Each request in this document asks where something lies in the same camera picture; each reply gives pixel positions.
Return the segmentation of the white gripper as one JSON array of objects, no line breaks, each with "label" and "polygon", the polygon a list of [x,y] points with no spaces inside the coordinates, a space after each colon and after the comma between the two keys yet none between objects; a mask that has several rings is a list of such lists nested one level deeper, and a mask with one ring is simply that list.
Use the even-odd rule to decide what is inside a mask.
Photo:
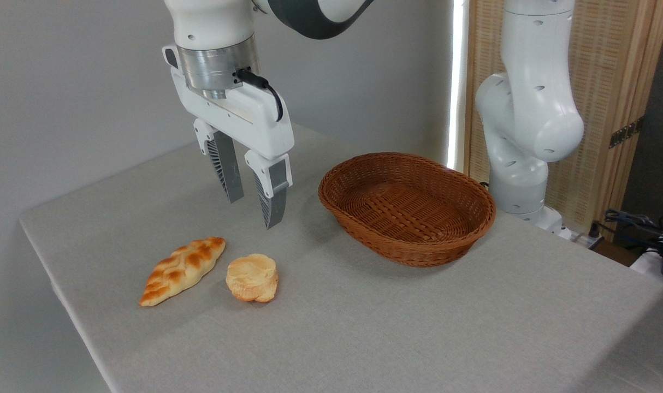
[{"label": "white gripper", "polygon": [[163,47],[179,99],[197,119],[194,131],[203,155],[209,157],[230,203],[244,196],[234,140],[248,147],[247,166],[254,174],[264,224],[271,229],[285,214],[287,189],[293,184],[288,151],[294,146],[287,108],[279,112],[274,95],[247,83],[207,98],[190,89],[177,59],[176,45]]}]

